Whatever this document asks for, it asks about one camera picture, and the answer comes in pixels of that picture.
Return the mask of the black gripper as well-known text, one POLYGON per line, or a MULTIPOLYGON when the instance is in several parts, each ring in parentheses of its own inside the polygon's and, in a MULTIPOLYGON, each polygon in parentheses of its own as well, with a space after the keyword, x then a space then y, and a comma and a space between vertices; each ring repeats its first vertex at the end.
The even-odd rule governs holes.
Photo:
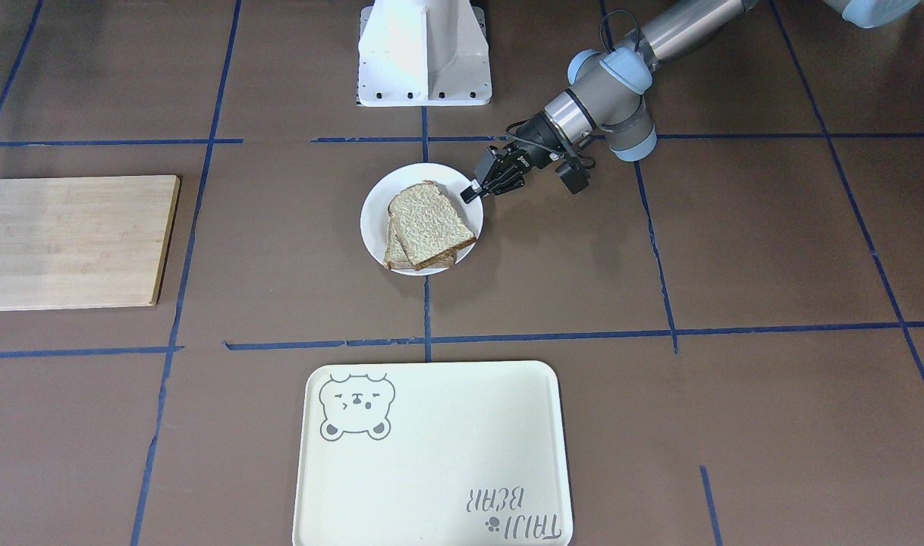
POLYGON ((535 114, 507 129, 513 127, 517 131, 511 134, 510 144, 503 149, 488 148, 477 162, 475 179, 460 193, 464 203, 487 194, 500 196, 520 189, 525 184, 525 173, 570 158, 570 146, 548 115, 535 114))

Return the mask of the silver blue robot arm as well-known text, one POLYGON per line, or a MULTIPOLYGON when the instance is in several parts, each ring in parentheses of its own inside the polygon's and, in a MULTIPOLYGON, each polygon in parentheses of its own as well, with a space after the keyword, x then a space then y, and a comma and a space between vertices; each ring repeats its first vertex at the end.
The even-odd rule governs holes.
POLYGON ((754 7, 753 1, 678 1, 645 24, 635 22, 621 41, 599 28, 600 49, 577 53, 568 65, 568 87, 539 113, 507 127, 508 144, 490 146, 460 197, 471 203, 524 186, 534 169, 556 165, 570 193, 586 189, 591 164, 581 152, 598 135, 618 159, 636 162, 658 141, 647 110, 653 74, 754 7))

